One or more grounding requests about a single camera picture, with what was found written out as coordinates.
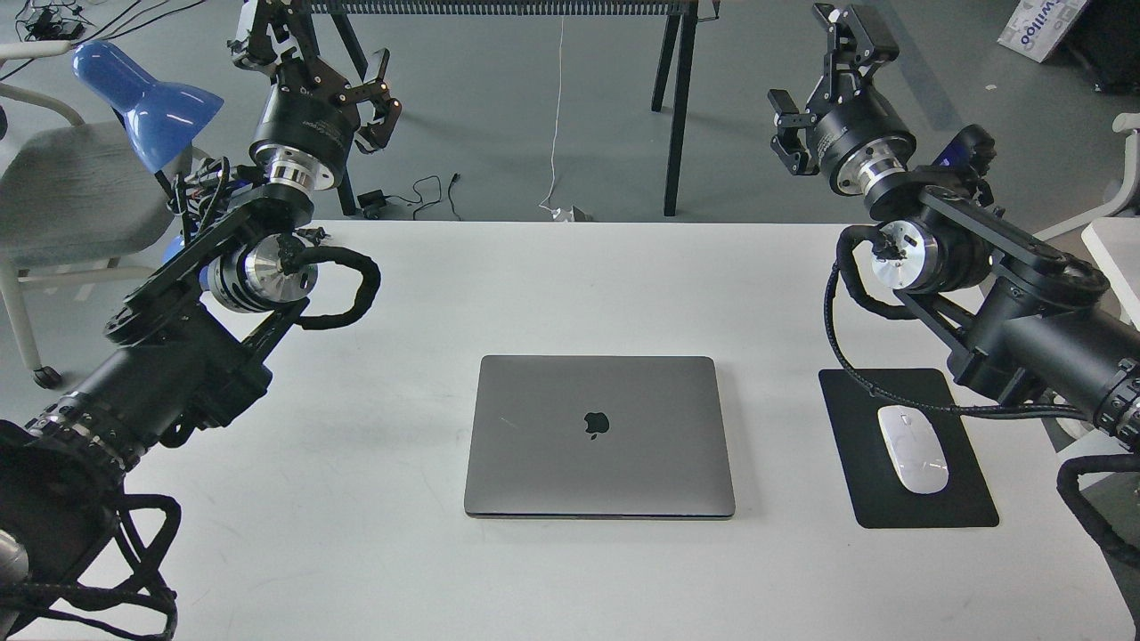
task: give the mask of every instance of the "gray floor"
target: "gray floor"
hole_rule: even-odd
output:
[[[1039,65],[997,46],[1010,2],[871,3],[903,47],[901,59],[877,83],[919,138],[918,159],[933,157],[962,125],[977,122],[997,139],[992,184],[1009,220],[1036,232],[1102,201],[1123,167],[1123,137],[1112,132],[1110,123],[1117,113],[1140,111],[1140,98],[1094,94],[1066,56]],[[0,18],[22,5],[0,0]],[[128,5],[106,0],[87,15],[101,24]],[[834,196],[820,178],[789,177],[768,151],[767,90],[787,88],[803,103],[819,78],[824,34],[808,6],[725,2],[723,19],[700,25],[677,222],[868,220],[857,200]],[[236,1],[215,0],[116,43],[160,79],[222,96],[226,106],[197,144],[244,160],[268,83],[229,62],[225,42],[233,38],[236,17]],[[600,221],[662,220],[670,114],[649,111],[662,23],[565,19],[554,206],[577,205]],[[414,198],[415,180],[439,175],[446,182],[459,173],[453,197],[464,220],[546,219],[537,203],[551,182],[560,19],[361,16],[355,24],[366,48],[392,50],[389,81],[405,104],[385,151],[353,154],[357,190],[382,188]],[[15,38],[5,31],[0,41]],[[318,21],[318,35],[326,58],[348,74],[351,65],[327,19]],[[36,62],[10,82],[68,99],[92,120],[109,116],[74,80],[66,57]],[[30,132],[60,124],[38,109],[3,106],[11,131],[0,141],[0,162]],[[433,189],[424,187],[429,198]],[[341,216],[331,194],[317,205],[318,218]],[[407,218],[409,210],[393,205],[390,213]],[[443,203],[421,217],[450,219],[451,212]],[[157,253],[142,260],[154,262]],[[109,351],[101,325],[132,286],[31,294],[46,362],[72,382],[90,372]],[[87,298],[76,301],[76,294]],[[0,372],[0,407],[6,417],[24,420],[55,395],[14,366],[18,357],[7,318],[0,319],[0,362],[9,364]],[[1121,496],[1114,509],[1134,519],[1134,501]],[[1134,574],[1122,570],[1122,584],[1140,603]]]

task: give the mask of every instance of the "white mouse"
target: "white mouse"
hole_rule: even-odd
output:
[[[926,415],[903,405],[880,407],[879,429],[903,487],[914,494],[934,494],[946,487],[946,455]]]

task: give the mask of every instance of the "gray laptop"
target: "gray laptop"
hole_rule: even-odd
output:
[[[483,357],[464,509],[472,517],[731,517],[712,360]]]

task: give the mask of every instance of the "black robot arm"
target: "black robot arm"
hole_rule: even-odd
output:
[[[816,3],[828,30],[823,74],[803,113],[782,89],[772,148],[792,175],[823,172],[837,194],[863,196],[876,226],[844,232],[824,303],[825,328],[844,367],[869,392],[893,403],[990,419],[1083,419],[1130,452],[1140,443],[1140,333],[1098,309],[1108,281],[1096,267],[1058,251],[1001,218],[985,181],[993,139],[964,128],[929,165],[907,168],[914,137],[871,82],[898,48],[873,8]],[[874,275],[901,305],[868,295],[854,248],[871,243]],[[993,286],[976,311],[944,294]],[[831,299],[842,278],[864,309],[919,319],[948,348],[954,382],[997,403],[938,407],[885,390],[839,350]],[[1033,403],[1047,390],[1070,405]],[[1058,489],[1085,530],[1109,553],[1140,567],[1140,551],[1113,533],[1081,496],[1076,479],[1094,471],[1140,470],[1134,454],[1066,462]]]
[[[155,445],[178,447],[196,430],[228,425],[264,396],[272,378],[264,360],[290,328],[355,323],[377,293],[380,270],[372,259],[311,246],[307,238],[317,236],[299,228],[311,220],[312,193],[344,176],[351,140],[383,146],[399,105],[391,105],[382,81],[348,87],[316,57],[311,33],[284,10],[287,5],[256,2],[266,7],[258,24],[267,39],[282,44],[291,30],[299,38],[272,63],[270,97],[250,148],[254,165],[206,161],[196,173],[176,178],[172,208],[182,216],[186,246],[107,323],[105,333],[119,349],[26,424],[0,421],[0,639],[39,617],[78,620],[125,639],[170,639],[174,592],[158,566],[179,508],[165,496],[128,495],[127,473]],[[251,36],[249,59],[262,59],[263,41]],[[335,89],[320,89],[325,83]],[[360,125],[361,96],[391,107],[369,123],[375,127]],[[302,316],[320,262],[358,271],[360,285],[348,311]],[[231,310],[268,317],[238,339],[202,305],[205,291]],[[150,542],[133,525],[138,510],[164,516]],[[80,585],[112,541],[132,576],[113,587]],[[166,624],[158,634],[132,634],[51,609],[58,599],[87,611],[133,603],[163,614]]]

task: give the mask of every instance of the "black mouse pad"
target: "black mouse pad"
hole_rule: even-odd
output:
[[[937,370],[860,370],[860,373],[907,398],[935,405],[954,403],[946,380]],[[997,509],[958,416],[925,413],[942,443],[950,480],[935,494],[914,494],[898,480],[879,430],[879,408],[890,403],[872,397],[842,370],[820,371],[820,386],[858,525],[865,528],[997,525]]]

